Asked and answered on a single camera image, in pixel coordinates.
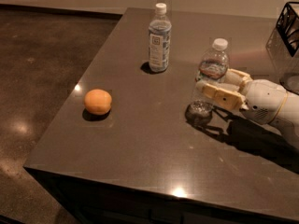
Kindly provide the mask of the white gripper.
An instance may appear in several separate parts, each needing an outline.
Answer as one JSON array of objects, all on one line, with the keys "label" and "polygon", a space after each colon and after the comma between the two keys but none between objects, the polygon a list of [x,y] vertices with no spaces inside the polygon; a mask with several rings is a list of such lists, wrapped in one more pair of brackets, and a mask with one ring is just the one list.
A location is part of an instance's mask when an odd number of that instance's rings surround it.
[{"label": "white gripper", "polygon": [[[243,109],[241,114],[246,119],[259,124],[273,122],[287,97],[281,85],[266,79],[252,81],[250,74],[240,70],[229,68],[224,81],[226,83],[200,80],[196,82],[196,89],[226,110]],[[242,94],[237,86],[245,86]]]}]

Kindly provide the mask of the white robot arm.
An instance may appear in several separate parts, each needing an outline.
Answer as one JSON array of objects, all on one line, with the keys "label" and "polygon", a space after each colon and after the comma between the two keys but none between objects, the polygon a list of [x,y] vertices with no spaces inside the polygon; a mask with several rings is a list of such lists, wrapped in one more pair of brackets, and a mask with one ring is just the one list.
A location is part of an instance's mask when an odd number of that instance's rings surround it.
[{"label": "white robot arm", "polygon": [[225,110],[239,110],[258,124],[278,129],[282,137],[299,149],[299,96],[267,79],[228,69],[223,82],[200,77],[196,89]]}]

